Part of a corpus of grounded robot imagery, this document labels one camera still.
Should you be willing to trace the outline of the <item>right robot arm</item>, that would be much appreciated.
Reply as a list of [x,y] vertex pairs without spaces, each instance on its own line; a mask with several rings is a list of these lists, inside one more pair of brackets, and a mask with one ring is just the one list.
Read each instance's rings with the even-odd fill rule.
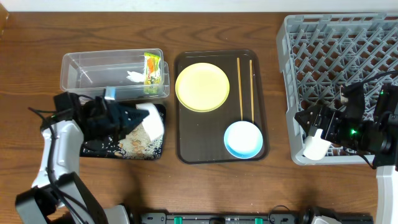
[[372,121],[363,120],[362,84],[342,86],[340,96],[344,111],[315,105],[295,114],[306,134],[303,154],[318,161],[332,144],[349,148],[360,157],[373,154],[369,166],[376,170],[376,223],[397,223],[397,87],[382,86]]

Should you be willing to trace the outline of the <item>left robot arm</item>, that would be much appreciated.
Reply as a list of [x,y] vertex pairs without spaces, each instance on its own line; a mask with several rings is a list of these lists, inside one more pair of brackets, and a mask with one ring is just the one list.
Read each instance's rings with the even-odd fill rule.
[[148,117],[149,111],[108,102],[102,97],[80,103],[76,93],[53,98],[55,112],[43,118],[44,151],[32,187],[16,197],[23,223],[50,223],[49,215],[66,207],[70,223],[129,223],[124,205],[104,209],[79,176],[80,151],[88,141],[124,138]]

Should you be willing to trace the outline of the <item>white tissue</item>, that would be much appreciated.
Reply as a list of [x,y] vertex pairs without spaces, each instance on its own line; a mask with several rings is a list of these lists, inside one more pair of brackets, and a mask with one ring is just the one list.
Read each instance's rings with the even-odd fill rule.
[[127,77],[126,78],[128,80],[130,80],[131,82],[144,83],[145,75],[142,74],[142,73],[138,73],[138,72],[127,71]]

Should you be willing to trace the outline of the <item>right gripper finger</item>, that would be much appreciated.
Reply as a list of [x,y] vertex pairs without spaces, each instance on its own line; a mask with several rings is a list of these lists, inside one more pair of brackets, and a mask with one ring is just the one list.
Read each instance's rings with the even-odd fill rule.
[[341,112],[339,118],[352,123],[359,123],[364,113],[363,84],[341,85],[340,101],[346,108]]
[[319,112],[320,109],[307,109],[295,114],[294,118],[296,122],[302,127],[307,136],[315,137],[320,127]]

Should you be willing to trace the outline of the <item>white cup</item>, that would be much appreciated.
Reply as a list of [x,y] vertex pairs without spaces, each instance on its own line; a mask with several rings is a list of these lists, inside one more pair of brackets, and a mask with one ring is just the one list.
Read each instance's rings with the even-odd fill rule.
[[321,138],[322,129],[317,129],[314,136],[307,136],[304,140],[305,149],[303,155],[313,161],[323,159],[331,145],[330,141]]

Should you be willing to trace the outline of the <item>green yellow snack wrapper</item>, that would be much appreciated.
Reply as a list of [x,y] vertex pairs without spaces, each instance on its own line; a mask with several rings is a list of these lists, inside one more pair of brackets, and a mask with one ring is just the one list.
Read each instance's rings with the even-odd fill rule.
[[161,57],[146,52],[144,54],[144,93],[154,95],[161,84]]

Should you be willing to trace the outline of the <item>pink bowl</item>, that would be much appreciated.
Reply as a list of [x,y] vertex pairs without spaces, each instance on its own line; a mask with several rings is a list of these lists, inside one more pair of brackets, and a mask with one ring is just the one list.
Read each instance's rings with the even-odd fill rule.
[[155,105],[153,103],[140,103],[136,105],[136,108],[149,113],[149,115],[143,119],[142,125],[150,141],[153,142],[162,137],[164,135],[164,125]]

